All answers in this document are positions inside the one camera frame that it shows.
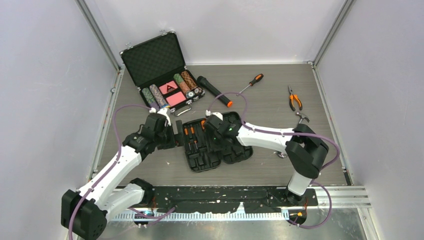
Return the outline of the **small black orange screwdriver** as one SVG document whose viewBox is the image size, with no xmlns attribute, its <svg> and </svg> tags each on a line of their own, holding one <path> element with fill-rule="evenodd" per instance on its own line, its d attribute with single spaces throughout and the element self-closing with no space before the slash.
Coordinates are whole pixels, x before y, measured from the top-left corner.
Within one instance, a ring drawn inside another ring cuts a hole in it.
<svg viewBox="0 0 424 240">
<path fill-rule="evenodd" d="M 189 137 L 188 129 L 186 127 L 184 128 L 184 133 L 185 133 L 185 138 L 187 140 L 187 146 L 188 146 L 188 149 L 189 149 L 188 152 L 191 153 L 192 149 L 191 149 L 190 137 Z"/>
<path fill-rule="evenodd" d="M 199 151 L 198 144 L 197 144 L 198 139 L 197 139 L 197 136 L 196 136 L 195 129 L 192 125 L 190 126 L 190 131 L 191 131 L 193 143 L 194 143 L 194 146 L 195 146 L 195 151 L 198 152 Z"/>
</svg>

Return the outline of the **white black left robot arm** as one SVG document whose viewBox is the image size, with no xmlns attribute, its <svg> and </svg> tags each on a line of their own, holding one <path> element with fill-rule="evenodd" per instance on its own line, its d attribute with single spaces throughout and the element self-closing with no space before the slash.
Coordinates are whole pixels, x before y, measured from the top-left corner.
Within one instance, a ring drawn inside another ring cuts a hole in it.
<svg viewBox="0 0 424 240">
<path fill-rule="evenodd" d="M 124 139 L 115 156 L 92 180 L 63 194 L 60 223 L 68 234 L 96 240 L 116 215 L 136 204 L 148 207 L 155 192 L 147 181 L 135 178 L 122 190 L 114 190 L 149 154 L 166 144 L 175 144 L 168 114 L 150 113 L 145 124 Z"/>
</svg>

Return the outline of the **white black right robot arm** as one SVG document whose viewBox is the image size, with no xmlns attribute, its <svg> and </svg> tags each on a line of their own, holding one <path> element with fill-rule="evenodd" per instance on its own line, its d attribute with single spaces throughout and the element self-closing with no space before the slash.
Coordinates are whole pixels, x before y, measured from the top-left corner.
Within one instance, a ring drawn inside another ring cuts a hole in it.
<svg viewBox="0 0 424 240">
<path fill-rule="evenodd" d="M 306 124 L 280 129 L 262 127 L 243 120 L 230 122 L 217 112 L 207 113 L 203 127 L 213 147 L 260 147 L 285 154 L 294 168 L 284 193 L 291 205 L 299 205 L 305 199 L 308 186 L 326 167 L 329 146 Z"/>
</svg>

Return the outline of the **long black orange screwdriver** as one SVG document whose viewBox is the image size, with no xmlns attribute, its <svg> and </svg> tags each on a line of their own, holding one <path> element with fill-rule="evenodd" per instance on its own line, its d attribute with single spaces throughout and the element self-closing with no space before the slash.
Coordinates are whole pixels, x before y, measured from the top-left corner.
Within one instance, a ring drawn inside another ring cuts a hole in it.
<svg viewBox="0 0 424 240">
<path fill-rule="evenodd" d="M 204 131 L 206 128 L 205 128 L 205 120 L 202 120 L 201 122 L 200 122 L 200 125 L 201 125 L 201 128 L 202 128 L 202 130 Z"/>
</svg>

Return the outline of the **black plastic tool case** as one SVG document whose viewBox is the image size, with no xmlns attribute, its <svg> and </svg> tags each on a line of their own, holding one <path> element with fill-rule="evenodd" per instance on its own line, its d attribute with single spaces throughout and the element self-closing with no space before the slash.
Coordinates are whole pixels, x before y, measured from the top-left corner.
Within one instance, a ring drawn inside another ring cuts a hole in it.
<svg viewBox="0 0 424 240">
<path fill-rule="evenodd" d="M 234 164 L 249 159 L 254 150 L 251 146 L 230 145 L 230 146 L 212 146 L 207 140 L 205 130 L 202 130 L 201 121 L 204 119 L 195 119 L 182 123 L 184 154 L 189 168 L 196 173 L 204 172 L 217 168 L 222 162 Z M 194 127 L 197 137 L 198 152 L 193 142 L 190 126 Z M 191 153 L 185 136 L 184 128 L 187 128 L 190 139 Z"/>
</svg>

